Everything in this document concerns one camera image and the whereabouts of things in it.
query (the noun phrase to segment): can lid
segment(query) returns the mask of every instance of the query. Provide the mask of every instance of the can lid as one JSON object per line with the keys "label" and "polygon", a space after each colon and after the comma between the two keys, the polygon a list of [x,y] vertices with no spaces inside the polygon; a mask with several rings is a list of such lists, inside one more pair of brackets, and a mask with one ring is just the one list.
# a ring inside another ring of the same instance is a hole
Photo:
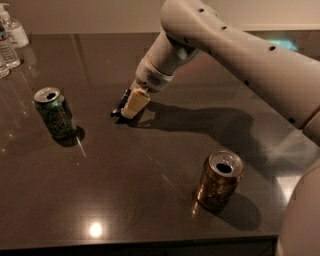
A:
{"label": "can lid", "polygon": [[55,101],[60,96],[60,90],[55,87],[46,87],[36,92],[34,100],[38,103]]}
{"label": "can lid", "polygon": [[232,151],[222,149],[209,157],[211,169],[223,177],[237,177],[241,174],[243,164],[240,157]]}

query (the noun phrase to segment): bottle cap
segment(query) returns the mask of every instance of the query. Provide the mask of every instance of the bottle cap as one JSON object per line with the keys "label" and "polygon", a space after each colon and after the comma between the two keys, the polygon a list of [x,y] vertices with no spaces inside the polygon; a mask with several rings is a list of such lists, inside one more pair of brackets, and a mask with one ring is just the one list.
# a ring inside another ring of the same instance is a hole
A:
{"label": "bottle cap", "polygon": [[0,18],[1,19],[8,19],[10,18],[9,13],[4,9],[4,6],[7,5],[9,6],[9,4],[7,3],[0,3]]}

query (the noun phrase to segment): green can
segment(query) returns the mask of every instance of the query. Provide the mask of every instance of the green can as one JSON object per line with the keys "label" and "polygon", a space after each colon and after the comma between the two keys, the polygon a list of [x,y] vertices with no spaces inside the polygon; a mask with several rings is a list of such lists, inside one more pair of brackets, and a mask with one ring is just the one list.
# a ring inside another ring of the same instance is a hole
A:
{"label": "green can", "polygon": [[72,113],[58,88],[46,87],[34,95],[35,106],[54,139],[65,139],[76,131]]}

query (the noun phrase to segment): water bottle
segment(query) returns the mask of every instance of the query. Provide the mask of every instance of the water bottle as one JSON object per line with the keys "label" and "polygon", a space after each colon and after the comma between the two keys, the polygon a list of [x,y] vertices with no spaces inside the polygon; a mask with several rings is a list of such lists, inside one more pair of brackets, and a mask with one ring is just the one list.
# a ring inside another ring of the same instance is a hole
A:
{"label": "water bottle", "polygon": [[0,55],[0,78],[3,78],[5,76],[9,75],[9,69],[4,62],[4,59]]}
{"label": "water bottle", "polygon": [[0,24],[0,55],[9,69],[16,68],[21,64],[2,24]]}

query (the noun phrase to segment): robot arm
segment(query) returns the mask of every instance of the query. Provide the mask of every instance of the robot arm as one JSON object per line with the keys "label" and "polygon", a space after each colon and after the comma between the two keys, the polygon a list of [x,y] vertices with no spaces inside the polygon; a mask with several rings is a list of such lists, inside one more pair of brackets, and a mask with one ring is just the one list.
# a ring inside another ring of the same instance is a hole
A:
{"label": "robot arm", "polygon": [[[161,23],[165,32],[141,61],[131,90],[143,89],[144,97],[148,89],[163,90],[178,67],[202,50],[320,144],[319,62],[228,26],[200,0],[167,0]],[[132,118],[146,103],[129,97],[126,107],[135,110],[122,114]]]}

